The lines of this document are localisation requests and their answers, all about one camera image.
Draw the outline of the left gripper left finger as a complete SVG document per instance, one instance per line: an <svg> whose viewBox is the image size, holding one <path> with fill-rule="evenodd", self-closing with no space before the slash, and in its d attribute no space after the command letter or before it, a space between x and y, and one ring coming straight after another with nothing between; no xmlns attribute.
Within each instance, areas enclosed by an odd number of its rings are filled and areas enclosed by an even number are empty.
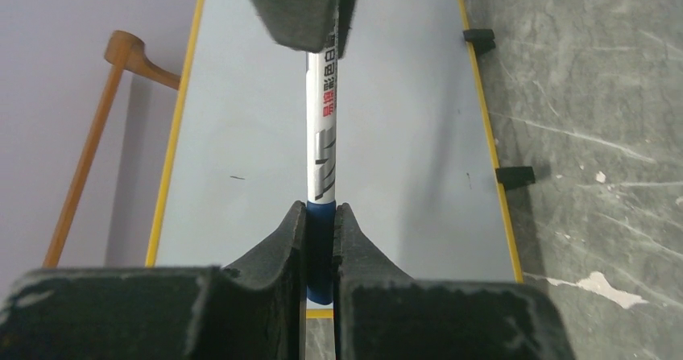
<svg viewBox="0 0 683 360"><path fill-rule="evenodd" d="M1 306L4 359L302 359L305 207L231 264L29 271Z"/></svg>

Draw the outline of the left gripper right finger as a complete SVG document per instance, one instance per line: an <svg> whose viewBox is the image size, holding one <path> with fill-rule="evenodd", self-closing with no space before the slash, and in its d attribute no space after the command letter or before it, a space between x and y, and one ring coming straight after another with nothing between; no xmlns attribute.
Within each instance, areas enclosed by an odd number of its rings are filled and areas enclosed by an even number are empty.
<svg viewBox="0 0 683 360"><path fill-rule="evenodd" d="M334 340L339 359L572 359L561 315L521 283L414 279L361 230L334 219Z"/></svg>

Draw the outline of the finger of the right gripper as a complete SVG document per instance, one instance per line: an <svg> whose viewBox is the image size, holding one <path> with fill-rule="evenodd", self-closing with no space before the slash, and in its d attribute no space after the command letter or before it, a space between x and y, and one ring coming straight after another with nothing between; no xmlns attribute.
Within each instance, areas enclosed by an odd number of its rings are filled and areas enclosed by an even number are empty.
<svg viewBox="0 0 683 360"><path fill-rule="evenodd" d="M338 16L339 56L346 43L357 0L251 0L272 39L297 51L318 53Z"/></svg>

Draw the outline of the white marker pen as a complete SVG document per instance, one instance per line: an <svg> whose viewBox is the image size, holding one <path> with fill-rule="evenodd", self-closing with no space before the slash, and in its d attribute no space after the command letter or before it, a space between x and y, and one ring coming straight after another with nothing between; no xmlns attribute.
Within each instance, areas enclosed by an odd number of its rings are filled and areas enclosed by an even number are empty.
<svg viewBox="0 0 683 360"><path fill-rule="evenodd" d="M324 48L306 59L307 200L327 205L335 201L336 183L337 12Z"/></svg>

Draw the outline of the blue marker cap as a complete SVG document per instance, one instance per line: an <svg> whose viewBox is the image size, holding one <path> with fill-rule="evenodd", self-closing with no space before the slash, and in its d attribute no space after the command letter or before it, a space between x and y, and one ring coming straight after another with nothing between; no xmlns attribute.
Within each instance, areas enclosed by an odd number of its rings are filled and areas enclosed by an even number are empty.
<svg viewBox="0 0 683 360"><path fill-rule="evenodd" d="M336 202L306 204L306 278L307 297L310 301L329 305L333 303L332 256Z"/></svg>

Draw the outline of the whiteboard with yellow frame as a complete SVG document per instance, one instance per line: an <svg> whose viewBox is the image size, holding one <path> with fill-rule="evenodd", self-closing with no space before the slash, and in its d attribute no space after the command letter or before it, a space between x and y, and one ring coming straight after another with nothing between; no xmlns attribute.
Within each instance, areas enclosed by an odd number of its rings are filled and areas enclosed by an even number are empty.
<svg viewBox="0 0 683 360"><path fill-rule="evenodd" d="M418 279L520 281L464 0L358 0L337 95L337 201ZM148 266L226 265L306 196L305 55L249 0L197 0Z"/></svg>

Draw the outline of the black whiteboard foot clip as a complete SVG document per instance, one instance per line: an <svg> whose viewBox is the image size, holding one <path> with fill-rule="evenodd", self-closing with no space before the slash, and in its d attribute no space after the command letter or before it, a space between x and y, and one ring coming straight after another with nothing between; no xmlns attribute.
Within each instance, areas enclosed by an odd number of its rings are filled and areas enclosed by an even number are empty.
<svg viewBox="0 0 683 360"><path fill-rule="evenodd" d="M467 29L463 38L473 46L476 56L482 56L496 49L495 33L492 29Z"/></svg>

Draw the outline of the wooden two-tier shelf rack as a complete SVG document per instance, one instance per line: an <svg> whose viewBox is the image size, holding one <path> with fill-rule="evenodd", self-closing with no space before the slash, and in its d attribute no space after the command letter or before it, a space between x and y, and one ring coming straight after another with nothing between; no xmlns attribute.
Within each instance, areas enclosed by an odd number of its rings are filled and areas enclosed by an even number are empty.
<svg viewBox="0 0 683 360"><path fill-rule="evenodd" d="M59 264L101 137L106 128L122 74L128 71L174 90L178 90L180 87L180 76L154 64L147 57L145 43L138 36L128 31L115 30L112 32L105 49L104 59L111 64L111 69L44 256L42 264L44 268L55 268Z"/></svg>

